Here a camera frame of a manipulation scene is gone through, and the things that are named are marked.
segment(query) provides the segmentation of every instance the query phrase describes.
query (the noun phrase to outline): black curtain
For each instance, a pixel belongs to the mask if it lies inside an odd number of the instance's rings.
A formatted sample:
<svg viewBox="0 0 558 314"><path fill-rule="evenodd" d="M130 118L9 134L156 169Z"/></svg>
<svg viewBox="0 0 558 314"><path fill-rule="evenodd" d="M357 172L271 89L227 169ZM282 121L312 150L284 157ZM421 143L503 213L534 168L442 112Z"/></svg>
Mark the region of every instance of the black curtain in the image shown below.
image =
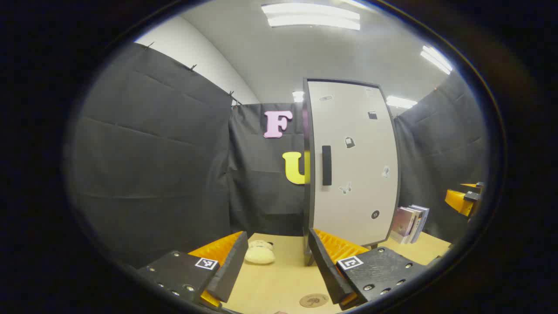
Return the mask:
<svg viewBox="0 0 558 314"><path fill-rule="evenodd" d="M445 203L447 189L486 181L489 147L482 110L456 72L395 118L400 153L400 206L430 208L425 232L454 242L467 218Z"/></svg>
<svg viewBox="0 0 558 314"><path fill-rule="evenodd" d="M266 111L291 111L293 119L277 139L267 139ZM304 186L287 180L283 153L298 151L304 173L302 103L243 104L229 121L228 179L233 232L302 236Z"/></svg>
<svg viewBox="0 0 558 314"><path fill-rule="evenodd" d="M85 98L70 143L79 214L141 267L230 234L231 98L174 59L127 46Z"/></svg>

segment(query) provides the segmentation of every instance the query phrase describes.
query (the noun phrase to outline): round coaster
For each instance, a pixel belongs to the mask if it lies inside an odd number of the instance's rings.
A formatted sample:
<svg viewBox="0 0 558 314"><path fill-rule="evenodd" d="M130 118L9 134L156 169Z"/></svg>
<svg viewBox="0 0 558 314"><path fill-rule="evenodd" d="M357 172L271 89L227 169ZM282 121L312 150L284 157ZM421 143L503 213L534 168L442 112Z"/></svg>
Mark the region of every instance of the round coaster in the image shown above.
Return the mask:
<svg viewBox="0 0 558 314"><path fill-rule="evenodd" d="M327 303L329 298L325 294L315 293L300 299L300 305L304 307L319 307Z"/></svg>

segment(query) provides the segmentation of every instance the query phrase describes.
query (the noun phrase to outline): cabinet door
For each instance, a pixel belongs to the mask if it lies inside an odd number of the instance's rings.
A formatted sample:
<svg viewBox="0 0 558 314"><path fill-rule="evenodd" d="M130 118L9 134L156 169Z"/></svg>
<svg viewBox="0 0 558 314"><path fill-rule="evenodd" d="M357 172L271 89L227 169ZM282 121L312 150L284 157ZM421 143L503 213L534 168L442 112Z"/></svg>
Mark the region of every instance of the cabinet door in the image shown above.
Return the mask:
<svg viewBox="0 0 558 314"><path fill-rule="evenodd" d="M398 167L382 93L374 86L310 79L308 89L315 163L313 227L359 245L385 240L397 205ZM323 185L325 145L331 146L331 185Z"/></svg>

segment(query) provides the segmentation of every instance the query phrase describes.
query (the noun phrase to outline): white cabinet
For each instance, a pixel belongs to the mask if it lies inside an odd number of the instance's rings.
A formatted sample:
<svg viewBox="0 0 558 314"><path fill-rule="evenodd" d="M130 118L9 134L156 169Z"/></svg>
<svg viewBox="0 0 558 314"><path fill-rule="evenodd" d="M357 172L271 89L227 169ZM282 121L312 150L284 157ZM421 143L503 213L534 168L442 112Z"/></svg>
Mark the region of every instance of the white cabinet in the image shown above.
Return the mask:
<svg viewBox="0 0 558 314"><path fill-rule="evenodd" d="M395 130L379 86L309 78L304 88L311 168L305 227L359 245L385 240L398 201L399 169Z"/></svg>

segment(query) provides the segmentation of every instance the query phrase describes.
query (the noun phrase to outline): pink letter f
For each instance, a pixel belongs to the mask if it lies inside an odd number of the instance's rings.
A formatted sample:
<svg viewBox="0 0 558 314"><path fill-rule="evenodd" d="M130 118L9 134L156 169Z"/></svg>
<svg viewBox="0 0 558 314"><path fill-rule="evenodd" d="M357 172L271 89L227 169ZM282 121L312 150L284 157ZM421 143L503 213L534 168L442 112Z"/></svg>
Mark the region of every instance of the pink letter f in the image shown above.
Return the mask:
<svg viewBox="0 0 558 314"><path fill-rule="evenodd" d="M292 112L290 111L266 111L264 115L267 116L267 132L263 137L269 139L273 137L281 137L283 133L279 131L279 127L283 131L287 129L287 119L292 119Z"/></svg>

